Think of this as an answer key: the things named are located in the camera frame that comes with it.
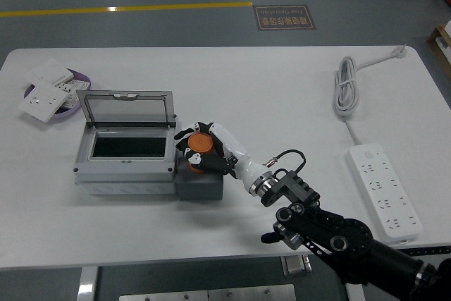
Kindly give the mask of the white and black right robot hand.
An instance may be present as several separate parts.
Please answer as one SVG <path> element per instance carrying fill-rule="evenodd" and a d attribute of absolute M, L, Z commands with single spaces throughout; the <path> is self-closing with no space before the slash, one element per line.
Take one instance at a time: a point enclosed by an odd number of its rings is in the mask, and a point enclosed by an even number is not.
<path fill-rule="evenodd" d="M 214 153 L 202 154 L 188 145 L 189 137 L 204 133 L 212 137 Z M 241 180 L 249 194 L 257 195 L 255 183 L 268 172 L 268 168 L 252 160 L 248 151 L 221 124 L 196 122 L 174 137 L 175 148 L 182 152 L 195 169 L 206 172 L 230 174 Z"/>

